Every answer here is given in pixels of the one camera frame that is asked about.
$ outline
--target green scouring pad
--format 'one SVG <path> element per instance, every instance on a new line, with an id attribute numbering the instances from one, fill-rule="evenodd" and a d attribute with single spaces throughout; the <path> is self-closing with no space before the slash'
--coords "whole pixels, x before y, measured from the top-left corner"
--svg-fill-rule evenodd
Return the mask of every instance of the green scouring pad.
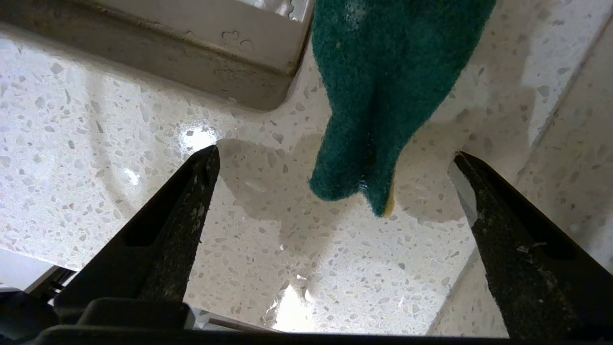
<path id="1" fill-rule="evenodd" d="M 318 0 L 313 51 L 330 100 L 311 189 L 393 208 L 396 161 L 454 86 L 495 0 Z"/>

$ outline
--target quartz countertop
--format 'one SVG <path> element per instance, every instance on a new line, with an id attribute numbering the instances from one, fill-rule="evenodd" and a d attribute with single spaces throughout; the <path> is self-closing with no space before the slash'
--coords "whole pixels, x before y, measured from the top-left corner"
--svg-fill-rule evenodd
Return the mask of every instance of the quartz countertop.
<path id="1" fill-rule="evenodd" d="M 388 219 L 359 195 L 328 203 L 308 189 L 330 116 L 310 47 L 287 101 L 253 112 L 2 27 L 0 247 L 80 269 L 191 153 L 216 143 L 221 172 L 187 303 L 283 331 L 425 334 L 474 250 L 447 178 L 455 151 L 537 200 L 572 203 L 571 191 L 525 179 L 551 178 L 531 166 L 553 153 L 535 147 L 612 6 L 499 1 L 453 91 L 403 151 Z M 588 214 L 602 222 L 584 211 L 574 228 Z"/>
<path id="2" fill-rule="evenodd" d="M 517 188 L 613 273 L 613 25 L 609 22 L 518 175 Z M 478 253 L 469 259 L 432 335 L 506 336 Z"/>

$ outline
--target sink basin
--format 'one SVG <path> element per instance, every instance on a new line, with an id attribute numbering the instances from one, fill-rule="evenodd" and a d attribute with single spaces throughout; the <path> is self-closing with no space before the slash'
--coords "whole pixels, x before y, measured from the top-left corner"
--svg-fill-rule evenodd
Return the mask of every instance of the sink basin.
<path id="1" fill-rule="evenodd" d="M 25 0 L 0 21 L 259 110 L 286 98 L 313 0 Z"/>

